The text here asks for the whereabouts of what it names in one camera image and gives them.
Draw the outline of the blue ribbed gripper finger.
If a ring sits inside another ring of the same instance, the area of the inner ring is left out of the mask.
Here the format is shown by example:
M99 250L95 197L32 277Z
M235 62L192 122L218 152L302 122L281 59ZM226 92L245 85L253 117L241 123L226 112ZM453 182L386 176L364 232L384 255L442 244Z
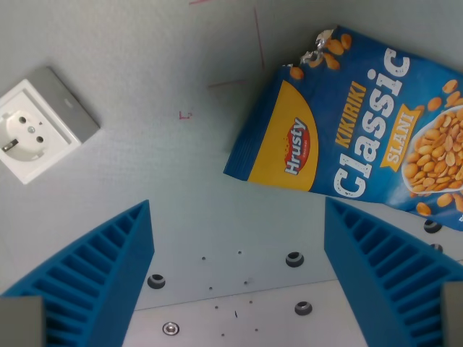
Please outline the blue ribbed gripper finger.
M122 346L154 253L145 200L72 242L2 295L42 298L47 346Z
M462 265L351 205L325 203L324 250L369 346L443 346L441 288Z

